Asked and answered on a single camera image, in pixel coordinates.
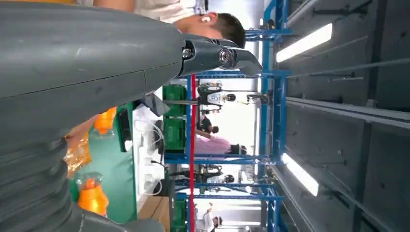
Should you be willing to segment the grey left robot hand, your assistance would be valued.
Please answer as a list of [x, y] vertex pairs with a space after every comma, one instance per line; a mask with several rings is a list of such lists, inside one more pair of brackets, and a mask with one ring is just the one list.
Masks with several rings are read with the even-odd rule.
[[153, 219], [117, 224], [70, 195], [65, 135], [169, 80], [215, 68], [261, 72], [233, 42], [113, 9], [0, 3], [0, 229], [162, 232]]

